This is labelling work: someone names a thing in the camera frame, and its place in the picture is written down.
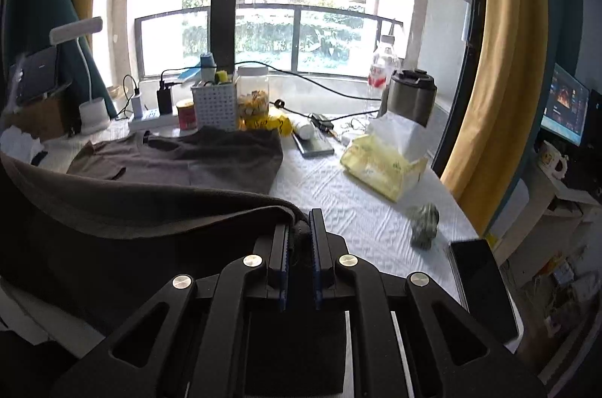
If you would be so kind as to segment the dark grey t-shirt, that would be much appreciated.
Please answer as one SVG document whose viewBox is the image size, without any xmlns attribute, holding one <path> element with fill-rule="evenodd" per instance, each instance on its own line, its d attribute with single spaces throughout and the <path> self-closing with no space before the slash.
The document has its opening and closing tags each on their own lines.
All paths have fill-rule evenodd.
<svg viewBox="0 0 602 398">
<path fill-rule="evenodd" d="M 112 333 L 178 274 L 213 276 L 285 225 L 260 194 L 92 180 L 1 157 L 1 277 Z"/>
</svg>

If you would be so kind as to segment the white folded garment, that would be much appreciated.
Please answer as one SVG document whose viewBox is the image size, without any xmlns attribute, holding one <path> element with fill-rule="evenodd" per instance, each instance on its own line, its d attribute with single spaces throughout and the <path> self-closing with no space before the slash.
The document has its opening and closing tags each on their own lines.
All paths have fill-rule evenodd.
<svg viewBox="0 0 602 398">
<path fill-rule="evenodd" d="M 21 162 L 38 165 L 48 154 L 39 139 L 11 126 L 0 137 L 1 151 Z"/>
</svg>

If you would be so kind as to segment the small grey-green figurine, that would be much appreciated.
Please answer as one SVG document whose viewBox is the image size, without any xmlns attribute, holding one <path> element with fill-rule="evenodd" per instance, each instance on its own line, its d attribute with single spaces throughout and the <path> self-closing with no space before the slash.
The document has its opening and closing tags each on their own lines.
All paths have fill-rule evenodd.
<svg viewBox="0 0 602 398">
<path fill-rule="evenodd" d="M 410 245 L 420 250 L 430 250 L 437 237 L 440 214 L 434 203 L 410 206 L 407 209 L 410 221 Z"/>
</svg>

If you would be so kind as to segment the yellow curtain right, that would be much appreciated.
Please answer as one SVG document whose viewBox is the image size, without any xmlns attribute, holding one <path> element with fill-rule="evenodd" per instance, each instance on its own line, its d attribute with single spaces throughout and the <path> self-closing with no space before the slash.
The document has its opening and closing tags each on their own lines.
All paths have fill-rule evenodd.
<svg viewBox="0 0 602 398">
<path fill-rule="evenodd" d="M 486 0 L 473 93 L 442 182 L 477 235 L 519 167 L 545 73 L 548 0 Z"/>
</svg>

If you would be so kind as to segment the black charger plug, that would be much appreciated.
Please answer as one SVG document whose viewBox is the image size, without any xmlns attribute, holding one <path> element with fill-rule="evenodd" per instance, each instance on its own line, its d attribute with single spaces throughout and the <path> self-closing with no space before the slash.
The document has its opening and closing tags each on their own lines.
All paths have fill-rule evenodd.
<svg viewBox="0 0 602 398">
<path fill-rule="evenodd" d="M 158 110 L 161 116 L 172 115 L 172 83 L 159 81 L 159 88 L 156 91 Z"/>
</svg>

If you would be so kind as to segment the brown cardboard box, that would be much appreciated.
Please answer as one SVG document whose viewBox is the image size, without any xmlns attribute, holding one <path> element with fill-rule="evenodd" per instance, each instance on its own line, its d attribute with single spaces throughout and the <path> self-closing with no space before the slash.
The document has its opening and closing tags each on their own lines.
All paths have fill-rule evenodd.
<svg viewBox="0 0 602 398">
<path fill-rule="evenodd" d="M 6 127 L 19 128 L 42 142 L 59 138 L 69 131 L 65 100 L 60 96 L 33 102 L 15 113 L 6 113 L 3 120 Z"/>
</svg>

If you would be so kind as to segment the white charger plug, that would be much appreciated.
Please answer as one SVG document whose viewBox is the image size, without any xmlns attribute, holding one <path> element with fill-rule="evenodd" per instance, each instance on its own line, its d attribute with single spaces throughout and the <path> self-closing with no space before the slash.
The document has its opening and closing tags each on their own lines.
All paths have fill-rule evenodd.
<svg viewBox="0 0 602 398">
<path fill-rule="evenodd" d="M 143 104 L 142 97 L 139 92 L 136 92 L 131 98 L 132 113 L 135 120 L 143 119 Z"/>
</svg>

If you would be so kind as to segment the white perforated basket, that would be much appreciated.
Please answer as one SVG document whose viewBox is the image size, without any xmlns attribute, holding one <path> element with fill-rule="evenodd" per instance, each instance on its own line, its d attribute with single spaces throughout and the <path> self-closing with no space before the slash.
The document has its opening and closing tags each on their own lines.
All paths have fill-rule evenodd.
<svg viewBox="0 0 602 398">
<path fill-rule="evenodd" d="M 237 84 L 197 83 L 191 88 L 198 129 L 204 127 L 223 131 L 238 129 Z"/>
</svg>

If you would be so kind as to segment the white power strip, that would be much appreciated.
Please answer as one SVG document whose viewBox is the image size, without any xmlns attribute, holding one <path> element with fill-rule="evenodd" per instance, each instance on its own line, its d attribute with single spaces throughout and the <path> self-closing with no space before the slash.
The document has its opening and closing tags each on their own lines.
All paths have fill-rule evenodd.
<svg viewBox="0 0 602 398">
<path fill-rule="evenodd" d="M 150 131 L 163 128 L 176 128 L 179 126 L 179 117 L 176 113 L 161 114 L 158 108 L 155 110 L 144 110 L 140 119 L 129 121 L 131 132 Z"/>
</svg>

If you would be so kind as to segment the dark steel tumbler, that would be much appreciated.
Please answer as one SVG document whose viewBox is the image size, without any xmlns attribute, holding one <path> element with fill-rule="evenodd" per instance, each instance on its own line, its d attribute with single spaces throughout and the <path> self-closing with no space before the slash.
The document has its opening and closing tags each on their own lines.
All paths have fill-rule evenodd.
<svg viewBox="0 0 602 398">
<path fill-rule="evenodd" d="M 437 91 L 435 79 L 426 71 L 395 71 L 383 92 L 379 116 L 389 111 L 427 127 Z"/>
</svg>

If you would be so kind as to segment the white textured tablecloth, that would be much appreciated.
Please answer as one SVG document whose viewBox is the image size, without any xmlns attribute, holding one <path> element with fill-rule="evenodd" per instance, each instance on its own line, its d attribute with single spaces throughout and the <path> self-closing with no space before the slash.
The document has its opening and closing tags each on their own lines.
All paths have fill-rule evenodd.
<svg viewBox="0 0 602 398">
<path fill-rule="evenodd" d="M 347 175 L 338 155 L 303 159 L 292 139 L 283 139 L 281 146 L 284 161 L 271 195 L 303 210 L 321 208 L 327 228 L 343 236 L 351 252 L 385 273 L 405 277 L 423 271 L 460 304 L 466 302 L 449 245 L 476 238 L 476 231 L 431 169 L 398 203 L 392 203 Z M 433 248 L 420 251 L 410 245 L 408 214 L 428 202 L 440 211 L 439 232 Z M 55 340 L 77 357 L 103 337 L 83 320 L 8 283 L 1 285 L 1 328 L 14 330 L 33 344 Z"/>
</svg>

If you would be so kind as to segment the yellow snack packet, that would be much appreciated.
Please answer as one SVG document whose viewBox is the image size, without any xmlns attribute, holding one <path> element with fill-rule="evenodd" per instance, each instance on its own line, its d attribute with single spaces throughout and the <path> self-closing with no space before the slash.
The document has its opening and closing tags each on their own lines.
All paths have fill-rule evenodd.
<svg viewBox="0 0 602 398">
<path fill-rule="evenodd" d="M 263 116 L 248 116 L 239 119 L 239 129 L 242 131 L 277 131 L 283 137 L 288 137 L 293 133 L 293 126 L 285 114 L 269 113 Z"/>
</svg>

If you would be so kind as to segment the white mug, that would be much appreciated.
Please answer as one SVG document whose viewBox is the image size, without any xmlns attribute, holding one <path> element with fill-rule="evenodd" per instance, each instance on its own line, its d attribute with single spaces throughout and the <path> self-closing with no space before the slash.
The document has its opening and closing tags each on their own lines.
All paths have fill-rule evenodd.
<svg viewBox="0 0 602 398">
<path fill-rule="evenodd" d="M 538 153 L 538 165 L 546 175 L 556 180 L 562 180 L 569 168 L 567 157 L 547 141 L 543 142 Z"/>
</svg>

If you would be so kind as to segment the tablet with dark screen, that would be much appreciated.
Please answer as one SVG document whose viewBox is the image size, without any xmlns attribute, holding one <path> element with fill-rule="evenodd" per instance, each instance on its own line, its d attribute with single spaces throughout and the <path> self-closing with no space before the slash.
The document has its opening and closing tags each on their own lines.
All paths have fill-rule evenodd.
<svg viewBox="0 0 602 398">
<path fill-rule="evenodd" d="M 66 90 L 71 81 L 59 77 L 57 46 L 50 46 L 10 67 L 12 78 L 7 105 L 11 110 L 47 99 Z"/>
</svg>

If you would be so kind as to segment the dark notebook on table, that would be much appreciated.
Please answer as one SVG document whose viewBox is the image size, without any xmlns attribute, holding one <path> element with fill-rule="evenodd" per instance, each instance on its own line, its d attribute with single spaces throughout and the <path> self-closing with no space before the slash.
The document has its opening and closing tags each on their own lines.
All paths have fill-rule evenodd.
<svg viewBox="0 0 602 398">
<path fill-rule="evenodd" d="M 293 139 L 304 159 L 315 159 L 316 157 L 328 156 L 335 153 L 331 142 L 320 131 L 316 131 L 308 140 L 304 140 L 294 133 Z"/>
</svg>

